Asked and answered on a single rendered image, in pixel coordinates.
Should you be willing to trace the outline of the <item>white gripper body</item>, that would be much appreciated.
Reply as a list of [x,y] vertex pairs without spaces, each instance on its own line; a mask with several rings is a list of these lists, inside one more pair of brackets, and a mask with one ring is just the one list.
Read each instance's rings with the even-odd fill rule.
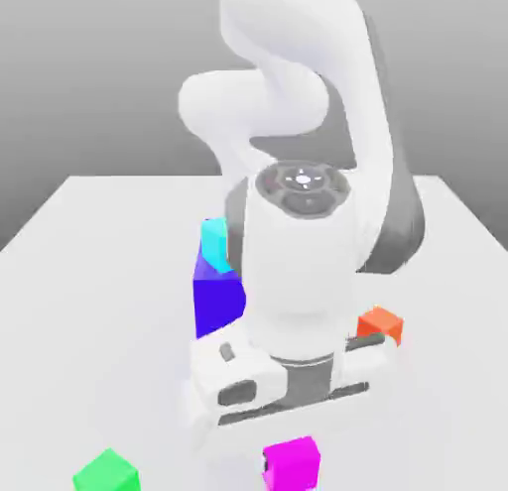
[[335,430],[368,416],[381,397],[377,383],[358,382],[333,390],[318,401],[301,405],[281,401],[223,414],[210,408],[192,389],[194,443],[279,443]]

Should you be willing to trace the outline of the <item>small magenta cube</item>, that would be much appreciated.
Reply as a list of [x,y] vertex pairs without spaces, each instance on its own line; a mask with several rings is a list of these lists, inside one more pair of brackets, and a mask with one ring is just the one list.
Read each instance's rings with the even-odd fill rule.
[[263,480],[267,491],[312,491],[318,485],[320,452],[311,436],[266,446]]

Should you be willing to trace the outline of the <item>small orange cube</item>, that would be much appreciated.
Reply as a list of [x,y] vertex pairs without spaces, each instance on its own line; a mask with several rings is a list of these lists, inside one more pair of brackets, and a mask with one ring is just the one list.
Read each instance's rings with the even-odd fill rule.
[[404,320],[392,312],[375,306],[358,317],[356,335],[366,337],[374,333],[390,336],[398,346],[402,342]]

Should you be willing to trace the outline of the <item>small cyan cube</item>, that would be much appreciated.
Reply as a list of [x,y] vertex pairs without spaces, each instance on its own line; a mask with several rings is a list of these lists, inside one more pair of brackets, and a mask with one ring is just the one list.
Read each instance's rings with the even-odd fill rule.
[[227,224],[224,217],[209,218],[202,222],[200,230],[201,255],[218,273],[229,273]]

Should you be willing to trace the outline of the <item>small green cube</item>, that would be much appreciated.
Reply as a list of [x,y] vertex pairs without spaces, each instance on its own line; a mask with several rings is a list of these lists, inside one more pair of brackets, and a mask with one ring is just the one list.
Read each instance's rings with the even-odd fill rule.
[[141,491],[139,471],[111,448],[72,477],[74,491]]

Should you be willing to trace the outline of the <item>large blue box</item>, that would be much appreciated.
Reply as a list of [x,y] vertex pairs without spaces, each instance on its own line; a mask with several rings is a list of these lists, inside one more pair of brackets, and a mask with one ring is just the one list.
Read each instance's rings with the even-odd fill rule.
[[192,277],[195,337],[202,338],[239,318],[246,296],[233,270],[216,271],[198,251]]

